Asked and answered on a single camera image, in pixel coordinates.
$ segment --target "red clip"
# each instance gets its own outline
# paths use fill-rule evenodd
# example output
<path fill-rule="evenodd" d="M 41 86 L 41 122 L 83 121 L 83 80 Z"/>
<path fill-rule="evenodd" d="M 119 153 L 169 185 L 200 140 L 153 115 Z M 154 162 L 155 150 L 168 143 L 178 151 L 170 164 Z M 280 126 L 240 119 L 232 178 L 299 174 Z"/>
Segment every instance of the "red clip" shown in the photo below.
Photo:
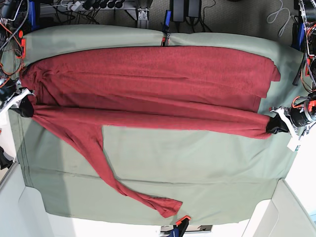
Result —
<path fill-rule="evenodd" d="M 166 37 L 163 37 L 160 46 L 161 47 L 165 46 L 166 42 L 167 42 L 167 44 L 169 44 L 169 39 L 167 39 Z"/>
<path fill-rule="evenodd" d="M 19 38 L 23 38 L 23 31 L 19 31 Z"/>
<path fill-rule="evenodd" d="M 23 48 L 23 53 L 22 53 L 22 56 L 19 56 L 17 58 L 24 59 L 25 55 L 26 55 L 26 39 L 21 39 L 21 45 L 22 45 L 22 48 Z"/>
<path fill-rule="evenodd" d="M 186 216 L 182 217 L 180 220 L 178 220 L 178 221 L 176 222 L 176 225 L 179 226 L 179 225 L 182 223 L 182 221 L 183 221 L 184 219 L 186 219 L 186 218 L 187 218 L 189 221 L 191 221 L 191 217 L 188 216 L 188 215 L 186 215 Z"/>
<path fill-rule="evenodd" d="M 310 59 L 310 57 L 307 58 L 307 64 L 308 64 L 308 65 L 311 65 L 311 59 Z M 309 75 L 310 75 L 310 73 L 309 73 L 309 71 L 308 71 L 308 68 L 306 67 L 306 68 L 305 68 L 305 76 L 308 77 Z"/>

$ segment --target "white cable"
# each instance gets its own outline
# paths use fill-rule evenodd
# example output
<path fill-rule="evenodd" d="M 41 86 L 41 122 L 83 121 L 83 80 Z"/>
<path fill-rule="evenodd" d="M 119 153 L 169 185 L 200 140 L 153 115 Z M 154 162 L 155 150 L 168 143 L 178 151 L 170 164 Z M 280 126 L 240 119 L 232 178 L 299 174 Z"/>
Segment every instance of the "white cable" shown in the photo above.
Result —
<path fill-rule="evenodd" d="M 57 7 L 57 6 L 64 6 L 64 5 L 58 4 L 58 5 L 48 5 L 48 6 L 40 6 L 40 7 L 46 8 L 46 7 Z"/>
<path fill-rule="evenodd" d="M 267 17 L 267 23 L 268 24 L 272 24 L 274 21 L 276 21 L 278 14 L 282 11 L 282 10 L 287 10 L 288 11 L 288 18 L 287 21 L 285 22 L 285 24 L 280 28 L 279 32 L 278 32 L 278 36 L 281 37 L 283 35 L 283 32 L 285 30 L 285 27 L 287 25 L 287 23 L 290 21 L 291 17 L 294 17 L 293 15 L 291 15 L 290 10 L 287 7 L 283 7 L 283 1 L 279 0 L 281 2 L 281 7 L 278 11 L 275 11 L 273 13 L 271 13 L 268 17 Z"/>
<path fill-rule="evenodd" d="M 61 1 L 60 1 L 60 5 L 61 5 L 61 6 L 63 6 L 63 7 L 65 7 L 65 8 L 67 8 L 67 7 L 68 7 L 68 5 L 67 5 L 67 4 L 63 4 L 63 0 L 61 0 Z"/>

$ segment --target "metal stand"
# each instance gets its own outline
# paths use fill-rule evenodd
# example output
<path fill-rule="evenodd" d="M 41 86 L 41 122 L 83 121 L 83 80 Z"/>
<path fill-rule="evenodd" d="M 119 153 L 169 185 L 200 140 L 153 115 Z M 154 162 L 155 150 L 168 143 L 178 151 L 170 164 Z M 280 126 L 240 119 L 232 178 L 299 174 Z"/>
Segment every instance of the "metal stand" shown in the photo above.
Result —
<path fill-rule="evenodd" d="M 137 21 L 137 28 L 148 29 L 149 28 L 149 9 L 137 9 L 126 11 L 135 21 Z"/>

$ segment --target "orange cable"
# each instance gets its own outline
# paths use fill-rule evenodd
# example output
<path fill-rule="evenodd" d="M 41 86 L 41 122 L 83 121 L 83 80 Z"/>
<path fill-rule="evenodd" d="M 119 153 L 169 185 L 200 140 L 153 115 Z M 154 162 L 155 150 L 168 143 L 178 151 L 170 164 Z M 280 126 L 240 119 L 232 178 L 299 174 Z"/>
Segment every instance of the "orange cable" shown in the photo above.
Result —
<path fill-rule="evenodd" d="M 5 27 L 4 24 L 2 24 L 2 23 L 0 22 L 0 25 L 1 25 L 6 31 L 8 31 L 8 32 L 12 35 L 12 32 L 11 32 L 7 27 Z M 18 43 L 18 45 L 22 48 L 22 45 L 21 45 L 20 42 L 17 40 L 17 38 L 16 38 L 15 36 L 13 36 L 13 38 L 14 38 L 15 41 Z"/>
<path fill-rule="evenodd" d="M 308 30 L 307 30 L 307 37 L 309 37 L 310 35 L 310 33 L 311 33 L 311 31 L 312 31 L 312 29 L 314 28 L 314 27 L 316 27 L 316 24 L 314 24 L 312 27 L 310 27 Z"/>
<path fill-rule="evenodd" d="M 299 108 L 299 107 L 302 107 L 302 105 L 294 105 L 294 103 L 295 103 L 295 101 L 298 99 L 298 98 L 301 98 L 300 96 L 297 96 L 297 97 L 295 97 L 295 99 L 293 100 L 293 102 L 292 102 L 292 107 L 293 108 Z"/>
<path fill-rule="evenodd" d="M 304 79 L 303 79 L 303 69 L 301 70 L 301 81 L 302 81 L 302 84 L 303 84 L 303 87 L 305 88 L 305 90 L 307 91 L 307 92 L 309 92 L 309 93 L 311 93 L 312 92 L 312 89 L 311 89 L 311 87 L 304 81 Z"/>

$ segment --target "power strip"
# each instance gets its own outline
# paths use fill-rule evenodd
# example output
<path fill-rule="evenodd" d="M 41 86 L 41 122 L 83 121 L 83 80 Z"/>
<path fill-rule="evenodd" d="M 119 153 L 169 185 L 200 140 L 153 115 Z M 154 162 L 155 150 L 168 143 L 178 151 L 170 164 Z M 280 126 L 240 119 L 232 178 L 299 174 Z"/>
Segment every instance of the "power strip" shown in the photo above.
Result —
<path fill-rule="evenodd" d="M 91 7 L 89 10 L 86 10 L 85 8 L 82 7 L 83 3 L 85 1 L 78 1 L 80 3 L 80 6 L 78 6 L 78 9 L 76 10 L 76 12 L 78 11 L 91 11 L 91 10 L 95 10 L 93 7 Z M 58 7 L 58 10 L 60 11 L 71 11 L 71 7 L 74 5 L 72 1 L 65 1 L 63 2 L 65 6 L 61 6 L 61 5 L 56 5 Z M 126 0 L 121 8 L 109 8 L 108 6 L 106 6 L 105 8 L 99 8 L 100 11 L 101 10 L 136 10 L 136 4 L 133 0 Z M 53 6 L 48 5 L 48 4 L 43 4 L 40 6 L 40 14 L 41 15 L 47 15 L 47 14 L 54 14 L 56 11 L 53 8 Z"/>

